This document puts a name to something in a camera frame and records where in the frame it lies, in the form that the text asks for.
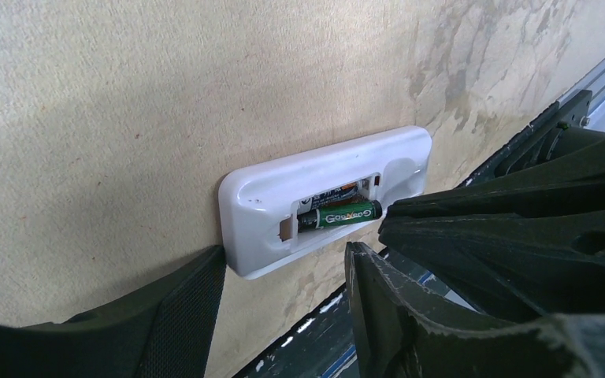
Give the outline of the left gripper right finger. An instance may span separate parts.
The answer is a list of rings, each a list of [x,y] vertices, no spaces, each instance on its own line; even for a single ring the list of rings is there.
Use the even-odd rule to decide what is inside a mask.
[[[362,242],[345,275],[363,377],[605,377],[605,315],[515,324],[460,306]]]

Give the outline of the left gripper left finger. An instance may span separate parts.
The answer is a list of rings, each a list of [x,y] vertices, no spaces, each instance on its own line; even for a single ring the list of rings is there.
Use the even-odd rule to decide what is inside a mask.
[[[0,325],[0,377],[202,377],[225,272],[224,249],[210,246],[63,323]]]

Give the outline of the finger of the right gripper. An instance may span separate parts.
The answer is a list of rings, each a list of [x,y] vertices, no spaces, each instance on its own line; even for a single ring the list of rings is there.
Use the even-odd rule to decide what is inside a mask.
[[[441,224],[469,240],[460,250],[486,271],[448,271],[447,285],[475,309],[513,322],[605,313],[605,210],[534,218],[388,217],[380,240],[387,246],[407,226],[435,230]]]
[[[387,216],[517,214],[553,217],[605,210],[605,140],[476,185],[399,200]]]

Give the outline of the green black AAA battery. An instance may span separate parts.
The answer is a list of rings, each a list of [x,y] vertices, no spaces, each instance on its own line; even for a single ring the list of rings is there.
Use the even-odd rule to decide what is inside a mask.
[[[382,214],[382,205],[376,200],[322,207],[298,215],[297,231],[308,232],[365,223],[381,218]]]

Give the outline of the white remote control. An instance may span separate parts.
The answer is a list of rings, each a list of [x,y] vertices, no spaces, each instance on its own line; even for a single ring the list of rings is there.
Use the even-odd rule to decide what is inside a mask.
[[[218,190],[228,266],[254,280],[365,227],[369,222],[297,231],[299,202],[362,181],[353,199],[383,210],[421,195],[432,152],[424,129],[406,126],[248,166],[229,173]]]

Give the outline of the silver black AAA battery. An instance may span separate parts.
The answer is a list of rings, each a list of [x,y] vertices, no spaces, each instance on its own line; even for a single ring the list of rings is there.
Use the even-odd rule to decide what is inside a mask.
[[[316,209],[330,203],[341,202],[357,195],[364,186],[365,184],[362,181],[349,183],[324,193],[305,198],[299,202],[299,205],[304,209]]]

